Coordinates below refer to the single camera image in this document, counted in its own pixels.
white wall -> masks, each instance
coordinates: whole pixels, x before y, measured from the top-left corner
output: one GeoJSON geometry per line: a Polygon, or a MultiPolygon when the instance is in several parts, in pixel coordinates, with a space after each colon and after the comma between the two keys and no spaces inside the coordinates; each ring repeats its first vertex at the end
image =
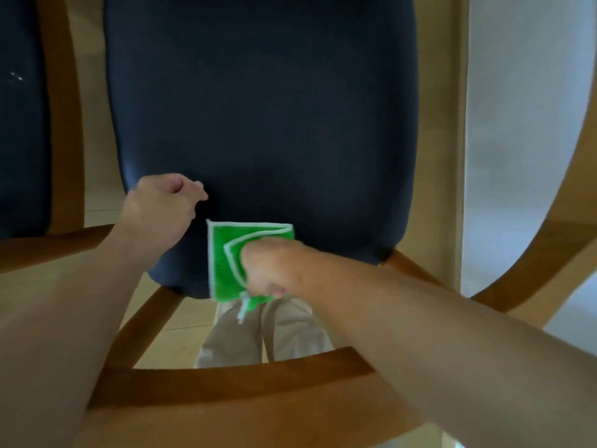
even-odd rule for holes
{"type": "MultiPolygon", "coordinates": [[[[462,291],[491,284],[537,232],[588,102],[596,0],[470,0],[462,291]]],[[[597,276],[548,331],[597,354],[597,276]]]]}

upholstered cushion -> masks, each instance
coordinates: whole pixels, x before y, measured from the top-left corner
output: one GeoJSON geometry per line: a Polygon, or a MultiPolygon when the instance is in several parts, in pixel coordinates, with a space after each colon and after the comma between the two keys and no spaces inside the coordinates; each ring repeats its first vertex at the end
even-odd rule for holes
{"type": "Polygon", "coordinates": [[[34,0],[0,2],[0,239],[49,227],[51,150],[34,0]]]}
{"type": "Polygon", "coordinates": [[[127,189],[181,172],[210,195],[150,271],[205,298],[205,218],[283,222],[377,263],[404,234],[417,141],[412,0],[106,0],[127,189]]]}

forearm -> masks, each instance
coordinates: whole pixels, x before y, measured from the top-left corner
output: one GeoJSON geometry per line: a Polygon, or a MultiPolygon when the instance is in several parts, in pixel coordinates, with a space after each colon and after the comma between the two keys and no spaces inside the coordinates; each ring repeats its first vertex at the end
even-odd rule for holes
{"type": "Polygon", "coordinates": [[[112,233],[0,327],[6,446],[68,446],[146,264],[112,233]]]}
{"type": "Polygon", "coordinates": [[[597,361],[589,354],[396,272],[304,247],[275,264],[278,284],[465,445],[597,442],[597,361]]]}

green cloth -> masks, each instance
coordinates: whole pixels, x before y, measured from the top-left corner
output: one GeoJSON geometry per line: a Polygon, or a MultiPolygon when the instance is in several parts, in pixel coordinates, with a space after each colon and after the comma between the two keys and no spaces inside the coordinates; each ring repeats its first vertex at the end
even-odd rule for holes
{"type": "Polygon", "coordinates": [[[294,239],[294,227],[283,223],[238,223],[207,220],[207,248],[210,272],[210,294],[215,301],[241,299],[239,320],[272,296],[250,297],[247,274],[241,263],[241,250],[252,240],[265,236],[294,239]]]}

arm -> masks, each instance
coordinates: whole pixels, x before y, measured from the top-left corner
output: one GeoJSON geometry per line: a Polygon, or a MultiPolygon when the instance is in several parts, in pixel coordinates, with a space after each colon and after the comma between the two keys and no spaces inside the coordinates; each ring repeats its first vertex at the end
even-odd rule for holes
{"type": "Polygon", "coordinates": [[[108,237],[47,298],[0,325],[4,446],[69,446],[143,272],[207,195],[177,175],[139,181],[108,237]]]}
{"type": "Polygon", "coordinates": [[[299,295],[465,446],[597,446],[597,358],[454,292],[298,242],[251,242],[243,263],[250,291],[299,295]]]}

